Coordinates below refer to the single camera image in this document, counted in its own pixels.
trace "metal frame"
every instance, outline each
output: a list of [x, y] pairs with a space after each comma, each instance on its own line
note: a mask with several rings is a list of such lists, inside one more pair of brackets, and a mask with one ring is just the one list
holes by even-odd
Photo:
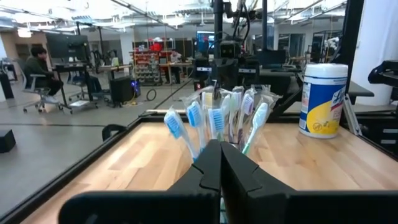
[[[217, 3], [222, 3], [222, 0], [215, 0]], [[346, 90], [349, 89], [349, 81], [351, 80], [351, 71], [354, 61], [354, 54], [356, 48], [356, 41], [358, 38], [359, 24], [361, 22], [361, 11], [363, 7], [364, 0], [348, 0], [346, 9], [346, 20], [344, 24], [343, 32], [345, 37], [342, 40], [342, 48], [344, 51], [341, 53], [342, 61], [340, 63], [345, 63], [349, 66], [349, 74], [347, 80]], [[187, 122], [187, 117], [181, 114], [183, 121]], [[47, 183], [44, 187], [33, 193], [30, 197], [25, 199], [23, 202], [15, 206], [10, 212], [7, 212], [0, 218], [0, 224], [11, 224], [19, 223], [26, 219], [31, 213], [36, 211], [41, 205], [43, 205], [47, 200], [53, 197], [58, 191], [64, 188], [72, 179], [74, 179], [78, 174], [83, 172], [88, 166], [90, 166], [94, 161], [100, 158], [105, 152], [111, 149], [118, 141], [120, 141], [126, 134], [130, 133], [134, 128], [138, 127], [144, 122], [163, 122], [164, 114], [162, 113], [144, 113], [138, 117], [135, 121], [130, 123], [126, 127], [119, 127], [118, 133], [104, 140], [104, 143], [97, 147], [89, 155], [85, 156], [80, 161], [76, 162], [69, 169], [62, 172], [56, 178]], [[298, 113], [284, 113], [280, 116], [270, 117], [268, 123], [298, 123], [299, 114]], [[103, 136], [110, 136], [112, 128], [104, 128]]]

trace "wipes container lid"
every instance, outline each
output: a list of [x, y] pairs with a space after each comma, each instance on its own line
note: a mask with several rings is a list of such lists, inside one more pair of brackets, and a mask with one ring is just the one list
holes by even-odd
[[344, 78], [348, 75], [348, 66], [335, 63], [310, 64], [305, 67], [305, 76], [316, 78]]

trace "black metal pole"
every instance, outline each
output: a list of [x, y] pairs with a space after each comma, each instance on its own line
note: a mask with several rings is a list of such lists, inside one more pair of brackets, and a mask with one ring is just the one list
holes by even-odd
[[77, 26], [77, 35], [80, 35], [80, 26], [79, 26], [79, 22], [76, 22], [76, 26]]
[[356, 44], [358, 41], [359, 28], [361, 27], [364, 0], [347, 0], [346, 14], [343, 24], [343, 36], [341, 40], [340, 56], [336, 62], [348, 65], [348, 78], [346, 93], [349, 90], [351, 73], [353, 71]]
[[99, 46], [101, 46], [101, 53], [102, 53], [102, 52], [104, 52], [104, 42], [102, 40], [101, 27], [98, 27], [98, 32], [99, 32]]
[[267, 0], [262, 0], [262, 49], [267, 50]]
[[214, 13], [214, 58], [220, 58], [220, 42], [223, 38], [223, 0], [215, 0], [213, 6]]

